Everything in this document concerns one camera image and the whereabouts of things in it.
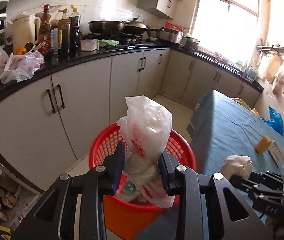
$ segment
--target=blue plastic bag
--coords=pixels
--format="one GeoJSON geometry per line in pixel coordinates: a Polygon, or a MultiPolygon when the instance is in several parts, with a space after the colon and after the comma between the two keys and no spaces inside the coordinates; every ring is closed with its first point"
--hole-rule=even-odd
{"type": "Polygon", "coordinates": [[[284,135],[284,123],[281,115],[269,106],[269,120],[261,119],[266,122],[270,127],[277,131],[281,136],[284,135]]]}

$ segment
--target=window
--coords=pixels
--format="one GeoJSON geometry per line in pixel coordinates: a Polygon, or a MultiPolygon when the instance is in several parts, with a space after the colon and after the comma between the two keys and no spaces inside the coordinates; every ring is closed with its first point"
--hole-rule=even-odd
{"type": "Polygon", "coordinates": [[[199,0],[192,37],[244,65],[257,40],[258,7],[259,0],[199,0]]]}

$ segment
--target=metal screw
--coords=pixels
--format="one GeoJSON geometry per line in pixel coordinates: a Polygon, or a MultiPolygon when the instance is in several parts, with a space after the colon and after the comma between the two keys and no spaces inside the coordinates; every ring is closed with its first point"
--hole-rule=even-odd
{"type": "Polygon", "coordinates": [[[186,171],[186,167],[184,165],[177,166],[178,171],[186,171]]]}
{"type": "Polygon", "coordinates": [[[69,178],[69,174],[66,174],[66,173],[61,174],[59,178],[60,178],[61,180],[66,180],[66,179],[69,178]]]}
{"type": "Polygon", "coordinates": [[[105,167],[103,165],[99,165],[95,168],[96,171],[104,171],[105,167]]]}
{"type": "Polygon", "coordinates": [[[217,180],[223,179],[223,175],[222,175],[221,173],[219,173],[219,172],[214,173],[214,174],[213,174],[213,177],[214,177],[215,179],[217,179],[217,180]]]}

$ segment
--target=cabinet handle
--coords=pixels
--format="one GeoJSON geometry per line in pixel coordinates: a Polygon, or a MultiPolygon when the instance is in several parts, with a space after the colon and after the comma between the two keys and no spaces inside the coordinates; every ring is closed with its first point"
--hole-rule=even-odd
{"type": "Polygon", "coordinates": [[[64,109],[65,106],[64,106],[64,102],[63,102],[63,96],[62,96],[62,91],[61,91],[61,86],[59,84],[57,84],[57,88],[59,89],[59,92],[60,92],[60,97],[61,97],[61,107],[64,109]]]}
{"type": "Polygon", "coordinates": [[[217,80],[217,82],[219,82],[219,81],[220,81],[220,79],[221,79],[221,76],[222,76],[222,74],[220,73],[220,77],[219,77],[219,79],[217,80]]]}
{"type": "Polygon", "coordinates": [[[142,71],[145,69],[146,57],[144,57],[143,59],[144,59],[144,65],[143,65],[143,68],[141,69],[142,71]]]}
{"type": "Polygon", "coordinates": [[[53,102],[52,102],[50,89],[47,88],[46,92],[47,92],[47,94],[49,95],[49,98],[50,98],[51,107],[52,107],[52,114],[55,114],[55,107],[54,107],[53,102]]]}
{"type": "Polygon", "coordinates": [[[160,59],[160,62],[158,63],[158,65],[160,65],[162,63],[162,54],[160,54],[160,57],[161,57],[161,59],[160,59]]]}
{"type": "Polygon", "coordinates": [[[240,95],[243,92],[244,86],[242,85],[241,91],[238,95],[240,95]]]}
{"type": "Polygon", "coordinates": [[[140,58],[140,60],[141,60],[141,66],[140,66],[138,72],[141,72],[141,70],[142,70],[143,58],[140,58]]]}
{"type": "Polygon", "coordinates": [[[218,75],[218,72],[216,72],[216,74],[215,74],[215,77],[214,77],[214,79],[213,79],[214,81],[215,81],[215,79],[216,79],[217,75],[218,75]]]}

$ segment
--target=black countertop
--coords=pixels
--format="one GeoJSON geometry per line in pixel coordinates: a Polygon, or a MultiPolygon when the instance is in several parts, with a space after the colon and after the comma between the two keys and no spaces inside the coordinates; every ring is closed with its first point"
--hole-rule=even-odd
{"type": "Polygon", "coordinates": [[[133,52],[140,52],[140,51],[147,51],[147,50],[158,50],[158,49],[174,49],[174,50],[179,51],[181,53],[190,55],[194,58],[198,58],[202,61],[205,61],[209,64],[212,64],[213,66],[215,66],[215,67],[217,67],[217,68],[219,68],[223,71],[226,71],[226,72],[232,74],[233,76],[241,79],[243,82],[245,82],[246,84],[248,84],[252,88],[256,89],[257,91],[259,91],[261,93],[263,92],[264,88],[258,82],[255,81],[255,82],[251,83],[250,81],[248,81],[247,79],[245,79],[241,75],[228,70],[222,64],[219,64],[219,63],[215,62],[214,60],[212,60],[208,57],[205,57],[201,54],[192,53],[192,52],[185,51],[185,50],[178,49],[178,48],[171,48],[171,47],[168,47],[168,46],[155,45],[155,44],[150,46],[150,44],[146,44],[144,46],[132,45],[130,47],[114,46],[114,47],[100,48],[99,50],[95,50],[95,51],[81,51],[81,50],[78,49],[78,50],[71,52],[68,55],[63,55],[63,56],[53,55],[51,57],[46,57],[45,63],[43,65],[41,65],[40,69],[37,70],[34,73],[34,76],[31,79],[21,81],[21,82],[17,82],[16,80],[12,80],[7,84],[2,84],[0,82],[0,102],[3,99],[7,98],[8,96],[12,95],[13,93],[17,92],[21,88],[23,88],[23,87],[41,79],[41,78],[47,77],[47,76],[49,76],[53,73],[61,71],[63,69],[66,69],[66,68],[69,68],[69,67],[81,64],[81,63],[89,62],[89,61],[92,61],[92,60],[105,58],[105,57],[111,57],[111,56],[117,56],[117,55],[126,54],[126,53],[133,53],[133,52]]]}
{"type": "Polygon", "coordinates": [[[232,76],[237,77],[238,79],[242,80],[245,84],[249,85],[250,87],[254,88],[256,91],[262,93],[264,90],[264,87],[262,87],[257,81],[251,82],[248,79],[244,78],[240,73],[236,73],[234,71],[231,71],[229,69],[227,69],[223,64],[220,64],[216,61],[214,61],[213,59],[206,57],[202,54],[199,53],[194,53],[194,52],[190,52],[190,51],[186,51],[184,49],[180,49],[180,48],[172,48],[175,51],[181,52],[183,54],[189,55],[191,57],[197,58],[199,60],[202,60],[208,64],[211,64],[215,67],[217,67],[218,69],[221,69],[223,71],[226,71],[227,73],[231,74],[232,76]]]}

